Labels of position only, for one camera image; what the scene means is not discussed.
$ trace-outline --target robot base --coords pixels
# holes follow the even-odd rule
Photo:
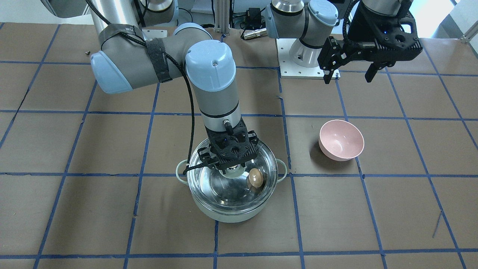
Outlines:
[[[294,38],[276,39],[277,57],[281,66],[281,77],[283,78],[308,78],[308,79],[324,79],[324,71],[319,67],[307,68],[302,67],[292,61],[289,56],[289,50],[294,43]],[[334,71],[333,77],[339,78],[339,70]]]

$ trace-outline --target brown egg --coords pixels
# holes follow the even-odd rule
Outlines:
[[[253,187],[256,187],[256,188],[262,186],[262,183],[264,182],[264,178],[262,177],[262,173],[257,168],[252,168],[249,171],[248,179],[249,179],[249,183]]]

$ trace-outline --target floor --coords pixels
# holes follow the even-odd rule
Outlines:
[[[206,217],[173,175],[189,141],[181,79],[107,95],[85,55],[92,25],[0,25],[0,268],[478,268],[468,45],[423,39],[370,84],[358,62],[325,85],[281,78],[272,39],[223,41],[248,128],[290,167],[239,224]],[[359,158],[321,153],[331,119],[363,132]]]

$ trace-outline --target metal connector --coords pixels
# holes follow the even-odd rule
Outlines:
[[[252,32],[244,34],[244,40],[259,38],[259,37],[263,37],[263,36],[267,36],[267,28],[254,30]]]

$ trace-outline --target metal post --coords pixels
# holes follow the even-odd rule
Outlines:
[[[229,34],[229,0],[214,0],[214,32]]]
[[[461,43],[466,44],[469,43],[470,40],[478,34],[478,21],[476,21],[473,26],[468,29],[468,31],[460,37]]]

